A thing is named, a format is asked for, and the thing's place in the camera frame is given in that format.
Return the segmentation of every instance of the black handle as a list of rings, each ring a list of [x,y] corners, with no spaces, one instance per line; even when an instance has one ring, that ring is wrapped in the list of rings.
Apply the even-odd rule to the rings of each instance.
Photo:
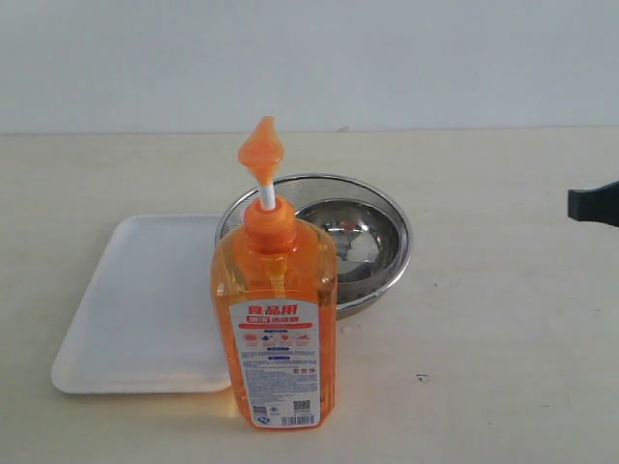
[[[568,190],[568,217],[619,227],[619,181],[590,190]]]

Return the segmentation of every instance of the rectangular tray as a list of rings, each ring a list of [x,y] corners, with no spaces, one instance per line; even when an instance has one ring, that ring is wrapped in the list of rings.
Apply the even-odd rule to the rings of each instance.
[[[147,215],[116,227],[51,368],[58,390],[229,387],[209,292],[219,218]]]

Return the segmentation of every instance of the orange plastic bottle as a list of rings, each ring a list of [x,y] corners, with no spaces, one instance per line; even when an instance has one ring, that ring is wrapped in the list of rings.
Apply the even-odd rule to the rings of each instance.
[[[239,151],[258,181],[245,223],[221,239],[211,295],[243,417],[266,429],[320,425],[335,402],[337,256],[332,238],[275,196],[283,158],[272,117]]]

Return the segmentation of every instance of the orange liquid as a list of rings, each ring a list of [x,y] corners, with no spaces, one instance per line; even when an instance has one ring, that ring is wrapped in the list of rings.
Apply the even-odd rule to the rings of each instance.
[[[320,421],[306,428],[319,426],[335,404],[338,284],[335,244],[326,232],[312,224],[297,219],[295,227],[296,239],[287,252],[267,254],[251,248],[242,226],[221,239],[213,257],[211,295],[220,322],[232,389],[241,415],[252,425],[229,313],[229,307],[240,302],[287,298],[318,305]]]

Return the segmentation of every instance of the white pump stem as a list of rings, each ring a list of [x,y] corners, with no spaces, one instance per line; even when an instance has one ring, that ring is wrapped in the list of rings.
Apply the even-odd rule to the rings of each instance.
[[[260,206],[265,211],[275,210],[275,189],[273,184],[268,186],[258,186],[260,195]]]

